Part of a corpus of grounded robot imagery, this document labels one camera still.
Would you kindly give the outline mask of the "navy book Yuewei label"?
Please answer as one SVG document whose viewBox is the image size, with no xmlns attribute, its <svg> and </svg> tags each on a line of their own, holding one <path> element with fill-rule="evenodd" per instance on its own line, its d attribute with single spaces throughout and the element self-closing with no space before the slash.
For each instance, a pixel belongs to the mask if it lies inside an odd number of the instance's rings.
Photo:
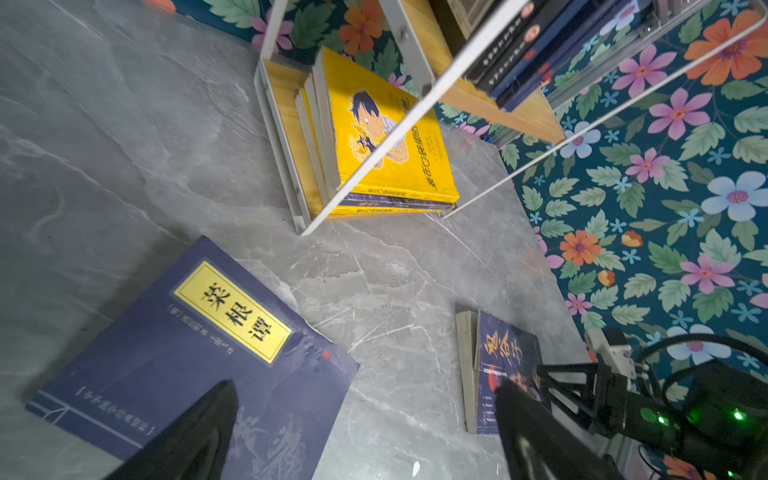
<svg viewBox="0 0 768 480">
<path fill-rule="evenodd" d="M 619 17 L 624 10 L 628 9 L 630 11 L 635 11 L 637 9 L 631 1 L 609 2 L 609 7 L 606 7 L 602 11 L 603 15 L 599 19 L 593 17 L 587 22 L 586 27 L 580 27 L 578 32 L 568 38 L 569 42 L 563 43 L 556 52 L 552 53 L 548 57 L 547 63 L 542 63 L 519 90 L 507 98 L 503 105 L 498 104 L 494 100 L 496 105 L 503 111 L 513 111 L 520 103 L 522 103 L 527 94 L 539 87 L 542 81 L 550 79 L 554 71 L 559 68 L 563 62 L 567 61 L 570 56 L 574 55 L 584 41 L 596 35 L 604 26 L 610 23 L 610 21 Z"/>
</svg>

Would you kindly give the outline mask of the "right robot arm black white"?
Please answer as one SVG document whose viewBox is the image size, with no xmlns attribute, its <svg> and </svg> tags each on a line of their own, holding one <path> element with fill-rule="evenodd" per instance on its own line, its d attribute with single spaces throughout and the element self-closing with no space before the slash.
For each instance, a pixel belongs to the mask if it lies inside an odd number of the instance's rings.
<svg viewBox="0 0 768 480">
<path fill-rule="evenodd" d="M 712 333 L 684 333 L 634 351 L 614 328 L 591 330 L 598 363 L 540 365 L 543 393 L 579 427 L 620 434 L 685 461 L 699 474 L 767 476 L 767 385 L 712 357 L 659 380 L 650 356 L 699 343 L 767 362 L 765 350 Z"/>
</svg>

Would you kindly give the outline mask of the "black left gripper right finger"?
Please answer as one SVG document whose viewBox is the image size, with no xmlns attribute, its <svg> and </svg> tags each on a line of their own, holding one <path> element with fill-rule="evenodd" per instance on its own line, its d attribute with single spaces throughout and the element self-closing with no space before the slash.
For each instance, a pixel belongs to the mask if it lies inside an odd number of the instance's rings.
<svg viewBox="0 0 768 480">
<path fill-rule="evenodd" d="M 495 417 L 513 479 L 620 479 L 616 466 L 598 457 L 519 385 L 495 390 Z"/>
</svg>

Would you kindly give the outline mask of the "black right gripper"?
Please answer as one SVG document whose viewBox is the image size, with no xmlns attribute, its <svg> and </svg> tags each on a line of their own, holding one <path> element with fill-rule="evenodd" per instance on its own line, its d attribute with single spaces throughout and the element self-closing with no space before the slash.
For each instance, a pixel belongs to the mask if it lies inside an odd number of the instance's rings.
<svg viewBox="0 0 768 480">
<path fill-rule="evenodd" d="M 582 429 L 597 420 L 597 363 L 538 365 L 542 394 Z M 634 392 L 620 395 L 602 429 L 711 474 L 767 472 L 767 384 L 719 360 L 679 372 L 692 383 L 680 409 Z"/>
</svg>

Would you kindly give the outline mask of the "navy book Sunzi label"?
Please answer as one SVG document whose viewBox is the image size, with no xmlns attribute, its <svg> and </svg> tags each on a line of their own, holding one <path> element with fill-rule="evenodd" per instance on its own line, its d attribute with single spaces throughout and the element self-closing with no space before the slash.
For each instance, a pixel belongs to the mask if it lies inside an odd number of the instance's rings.
<svg viewBox="0 0 768 480">
<path fill-rule="evenodd" d="M 542 63 L 546 64 L 548 57 L 557 51 L 557 49 L 563 44 L 568 43 L 568 38 L 574 33 L 579 31 L 580 27 L 586 27 L 587 22 L 593 17 L 599 19 L 603 13 L 602 11 L 609 7 L 609 1 L 586 1 L 584 8 L 575 15 L 572 22 L 566 26 L 543 50 L 539 52 L 534 60 L 517 76 L 517 78 L 511 83 L 511 85 L 497 98 L 493 99 L 498 104 L 503 105 L 510 95 L 513 95 L 519 88 L 527 81 L 527 79 L 536 72 Z"/>
</svg>

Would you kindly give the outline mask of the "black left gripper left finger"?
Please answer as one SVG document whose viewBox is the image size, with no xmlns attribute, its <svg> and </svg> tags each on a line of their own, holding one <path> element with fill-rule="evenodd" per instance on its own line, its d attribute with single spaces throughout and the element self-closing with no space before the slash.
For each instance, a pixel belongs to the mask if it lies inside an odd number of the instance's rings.
<svg viewBox="0 0 768 480">
<path fill-rule="evenodd" d="M 222 380 L 108 477 L 118 479 L 220 479 L 239 400 Z"/>
</svg>

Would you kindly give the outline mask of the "navy book large yellow label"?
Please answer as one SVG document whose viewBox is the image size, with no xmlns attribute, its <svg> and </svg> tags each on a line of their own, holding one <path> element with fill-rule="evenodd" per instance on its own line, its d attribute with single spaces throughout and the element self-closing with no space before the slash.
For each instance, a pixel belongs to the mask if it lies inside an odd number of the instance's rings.
<svg viewBox="0 0 768 480">
<path fill-rule="evenodd" d="M 522 103 L 537 92 L 550 96 L 556 102 L 563 101 L 566 93 L 585 92 L 590 82 L 597 81 L 617 66 L 621 58 L 637 53 L 645 46 L 648 35 L 659 26 L 661 8 L 656 1 L 631 2 L 637 7 L 635 11 L 624 10 L 596 35 L 584 41 L 579 50 L 563 62 L 550 79 L 542 81 L 536 90 L 527 94 Z"/>
</svg>

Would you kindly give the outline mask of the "black book red spine text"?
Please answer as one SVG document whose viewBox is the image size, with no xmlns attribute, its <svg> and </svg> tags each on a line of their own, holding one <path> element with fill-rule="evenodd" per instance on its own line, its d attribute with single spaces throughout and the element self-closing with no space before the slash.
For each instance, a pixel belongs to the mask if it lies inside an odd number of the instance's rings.
<svg viewBox="0 0 768 480">
<path fill-rule="evenodd" d="M 530 1 L 521 12 L 521 25 L 491 62 L 476 88 L 497 99 L 571 22 L 586 1 Z"/>
</svg>

